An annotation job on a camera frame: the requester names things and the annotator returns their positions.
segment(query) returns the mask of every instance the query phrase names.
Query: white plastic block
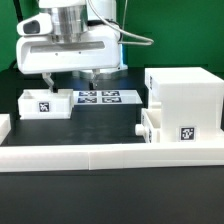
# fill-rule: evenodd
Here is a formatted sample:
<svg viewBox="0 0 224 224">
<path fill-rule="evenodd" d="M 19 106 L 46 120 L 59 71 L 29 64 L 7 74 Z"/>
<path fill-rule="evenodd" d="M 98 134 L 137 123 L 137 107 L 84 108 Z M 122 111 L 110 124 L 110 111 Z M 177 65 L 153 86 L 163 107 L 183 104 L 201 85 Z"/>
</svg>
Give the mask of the white plastic block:
<svg viewBox="0 0 224 224">
<path fill-rule="evenodd" d="M 136 135 L 142 135 L 147 143 L 160 141 L 161 109 L 142 109 L 141 124 L 135 126 Z"/>
<path fill-rule="evenodd" d="M 222 79 L 202 68 L 149 68 L 145 84 L 149 88 L 149 110 L 142 110 L 145 133 L 148 129 L 154 133 L 154 115 L 160 109 L 159 142 L 214 141 L 220 136 Z"/>
<path fill-rule="evenodd" d="M 115 149 L 112 145 L 89 152 L 89 169 L 122 169 L 123 165 L 123 150 Z"/>
<path fill-rule="evenodd" d="M 166 100 L 214 100 L 224 94 L 222 79 L 202 68 L 148 68 L 153 95 Z"/>
<path fill-rule="evenodd" d="M 0 114 L 0 145 L 11 130 L 9 114 Z"/>
<path fill-rule="evenodd" d="M 69 119 L 74 106 L 73 90 L 24 90 L 18 104 L 21 119 Z"/>
<path fill-rule="evenodd" d="M 88 169 L 89 154 L 82 146 L 0 148 L 0 172 Z"/>
</svg>

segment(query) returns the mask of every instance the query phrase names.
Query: black surface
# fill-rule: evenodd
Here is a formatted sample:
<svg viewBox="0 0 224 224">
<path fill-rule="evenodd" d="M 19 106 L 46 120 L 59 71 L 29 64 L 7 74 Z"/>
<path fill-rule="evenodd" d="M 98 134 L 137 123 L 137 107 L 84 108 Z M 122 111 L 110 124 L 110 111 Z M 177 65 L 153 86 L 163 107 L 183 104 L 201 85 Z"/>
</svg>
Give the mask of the black surface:
<svg viewBox="0 0 224 224">
<path fill-rule="evenodd" d="M 143 69 L 123 72 L 123 77 L 98 80 L 97 90 L 137 89 L 144 100 Z M 59 89 L 88 90 L 89 80 L 77 79 L 71 73 L 55 74 Z M 17 99 L 23 89 L 47 88 L 41 75 L 24 76 L 15 70 L 0 75 L 0 113 L 10 113 L 12 131 L 4 146 L 22 145 L 79 145 L 144 142 L 135 135 L 140 123 L 142 104 L 131 105 L 75 105 L 69 120 L 20 120 Z"/>
<path fill-rule="evenodd" d="M 100 88 L 137 86 L 144 97 L 143 71 L 129 72 L 128 77 L 102 82 Z M 54 78 L 59 88 L 88 89 L 87 81 L 69 77 Z M 39 76 L 24 78 L 9 70 L 0 75 L 0 113 L 13 115 L 13 131 L 5 145 L 136 141 L 130 128 L 138 119 L 134 105 L 79 106 L 67 121 L 19 121 L 16 99 L 23 88 L 46 86 Z M 85 120 L 85 126 L 79 126 L 78 118 Z M 99 125 L 102 119 L 106 128 Z M 108 132 L 102 139 L 95 130 Z M 224 167 L 1 173 L 0 208 L 1 224 L 223 224 Z"/>
</svg>

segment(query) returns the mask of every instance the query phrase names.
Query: green backdrop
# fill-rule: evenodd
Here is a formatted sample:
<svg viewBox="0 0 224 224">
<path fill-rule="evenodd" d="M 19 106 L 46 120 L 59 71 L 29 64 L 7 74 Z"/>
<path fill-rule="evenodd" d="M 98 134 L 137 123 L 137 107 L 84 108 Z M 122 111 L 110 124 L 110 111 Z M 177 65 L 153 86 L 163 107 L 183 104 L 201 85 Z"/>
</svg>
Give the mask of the green backdrop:
<svg viewBox="0 0 224 224">
<path fill-rule="evenodd" d="M 36 0 L 20 0 L 25 18 Z M 122 21 L 125 0 L 117 0 Z M 0 70 L 15 58 L 16 15 L 12 0 L 0 1 Z M 150 47 L 125 46 L 129 67 L 200 66 L 224 78 L 224 1 L 129 0 L 126 30 L 153 38 Z"/>
</svg>

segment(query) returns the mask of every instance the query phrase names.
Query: cable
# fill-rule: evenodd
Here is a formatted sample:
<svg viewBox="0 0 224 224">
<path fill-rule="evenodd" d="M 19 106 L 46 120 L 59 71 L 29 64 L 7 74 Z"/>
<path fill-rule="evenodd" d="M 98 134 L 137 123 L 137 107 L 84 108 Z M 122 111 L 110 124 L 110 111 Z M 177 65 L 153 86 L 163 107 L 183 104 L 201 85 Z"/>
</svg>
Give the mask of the cable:
<svg viewBox="0 0 224 224">
<path fill-rule="evenodd" d="M 18 20 L 18 22 L 21 22 L 21 21 L 23 21 L 23 14 L 22 14 L 20 2 L 19 2 L 19 0 L 13 0 L 13 3 L 15 6 L 15 10 L 16 10 L 17 20 Z"/>
<path fill-rule="evenodd" d="M 98 14 L 98 12 L 96 11 L 95 7 L 93 6 L 93 3 L 92 3 L 92 0 L 88 0 L 88 3 L 92 9 L 92 11 L 95 13 L 95 15 L 104 23 L 106 24 L 107 26 L 109 26 L 110 28 L 118 31 L 119 33 L 122 33 L 126 36 L 129 36 L 129 37 L 132 37 L 132 38 L 135 38 L 137 40 L 141 40 L 143 42 L 125 42 L 125 41 L 119 41 L 118 43 L 119 44 L 127 44 L 127 45 L 143 45 L 143 46 L 149 46 L 149 45 L 152 45 L 154 43 L 154 41 L 152 39 L 149 39 L 149 38 L 146 38 L 146 37 L 142 37 L 142 36 L 139 36 L 139 35 L 136 35 L 136 34 L 133 34 L 133 33 L 129 33 L 123 29 L 120 29 L 120 28 L 117 28 L 117 27 L 114 27 L 112 26 L 109 22 L 107 22 L 102 16 L 100 16 Z"/>
<path fill-rule="evenodd" d="M 122 29 L 123 30 L 124 30 L 124 27 L 125 27 L 127 7 L 128 7 L 128 0 L 125 1 L 125 6 L 124 6 L 124 16 L 123 16 L 123 23 L 122 23 Z"/>
</svg>

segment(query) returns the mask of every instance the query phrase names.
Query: white box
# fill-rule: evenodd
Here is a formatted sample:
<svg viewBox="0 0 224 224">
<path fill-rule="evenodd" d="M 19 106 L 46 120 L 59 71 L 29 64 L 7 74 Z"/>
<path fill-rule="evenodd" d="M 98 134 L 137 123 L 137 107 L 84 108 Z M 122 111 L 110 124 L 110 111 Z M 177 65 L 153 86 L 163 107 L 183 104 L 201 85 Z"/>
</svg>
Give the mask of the white box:
<svg viewBox="0 0 224 224">
<path fill-rule="evenodd" d="M 214 141 L 220 136 L 222 79 L 202 68 L 148 68 L 145 76 L 149 109 L 142 115 L 149 122 L 142 125 L 154 133 L 154 115 L 161 109 L 159 142 Z"/>
<path fill-rule="evenodd" d="M 0 145 L 11 130 L 9 114 L 0 114 Z"/>
<path fill-rule="evenodd" d="M 74 106 L 73 90 L 24 90 L 18 104 L 20 119 L 69 119 Z"/>
</svg>

